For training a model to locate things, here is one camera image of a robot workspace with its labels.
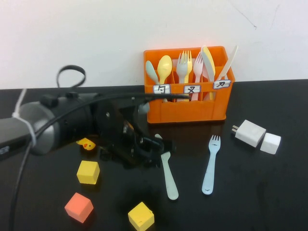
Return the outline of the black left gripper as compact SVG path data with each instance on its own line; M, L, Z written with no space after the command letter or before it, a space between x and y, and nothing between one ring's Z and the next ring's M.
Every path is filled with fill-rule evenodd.
M149 136L138 125L139 110L147 107L153 98L131 97L126 105L113 101L98 105L96 115L97 143L103 147L102 160L121 163L125 168L159 167L162 141ZM174 152L174 142L163 140L164 153Z

